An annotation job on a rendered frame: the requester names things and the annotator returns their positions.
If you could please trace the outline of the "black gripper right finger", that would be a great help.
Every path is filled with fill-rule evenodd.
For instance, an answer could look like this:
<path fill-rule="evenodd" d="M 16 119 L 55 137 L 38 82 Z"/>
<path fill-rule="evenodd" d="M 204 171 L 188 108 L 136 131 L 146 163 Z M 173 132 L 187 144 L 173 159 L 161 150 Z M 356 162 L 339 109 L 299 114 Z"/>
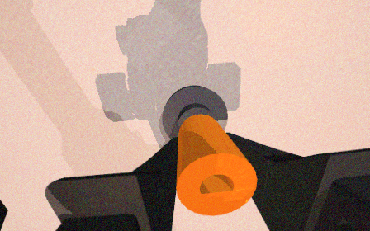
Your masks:
<path fill-rule="evenodd" d="M 227 135 L 255 170 L 251 198 L 269 231 L 313 231 L 332 182 L 370 174 L 370 148 L 302 157 Z"/>

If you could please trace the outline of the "orange knob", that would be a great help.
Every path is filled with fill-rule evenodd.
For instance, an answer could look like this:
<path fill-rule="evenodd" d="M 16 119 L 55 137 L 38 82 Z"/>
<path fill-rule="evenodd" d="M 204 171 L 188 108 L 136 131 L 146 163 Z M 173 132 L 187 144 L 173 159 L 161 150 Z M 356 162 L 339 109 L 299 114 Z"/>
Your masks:
<path fill-rule="evenodd" d="M 223 215 L 254 195 L 255 170 L 216 120 L 193 115 L 178 134 L 177 195 L 193 213 Z"/>

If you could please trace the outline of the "dark grey round pedestal with shaft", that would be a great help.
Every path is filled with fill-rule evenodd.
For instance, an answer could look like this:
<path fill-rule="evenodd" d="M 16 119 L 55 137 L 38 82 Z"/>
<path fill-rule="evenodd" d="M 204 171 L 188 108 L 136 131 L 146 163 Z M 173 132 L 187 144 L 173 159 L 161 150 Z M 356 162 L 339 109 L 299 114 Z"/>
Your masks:
<path fill-rule="evenodd" d="M 212 117 L 225 130 L 228 112 L 221 97 L 206 87 L 183 87 L 168 99 L 164 107 L 164 131 L 170 139 L 178 137 L 182 123 L 190 116 L 200 114 Z"/>

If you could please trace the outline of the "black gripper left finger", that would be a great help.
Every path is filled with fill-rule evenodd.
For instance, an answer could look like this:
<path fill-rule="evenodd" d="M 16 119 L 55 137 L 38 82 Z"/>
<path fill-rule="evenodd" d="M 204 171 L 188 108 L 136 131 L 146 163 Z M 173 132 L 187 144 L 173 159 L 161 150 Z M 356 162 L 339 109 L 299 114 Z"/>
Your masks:
<path fill-rule="evenodd" d="M 178 137 L 132 172 L 64 177 L 49 183 L 45 198 L 60 223 L 67 218 L 133 214 L 140 231 L 172 231 Z"/>

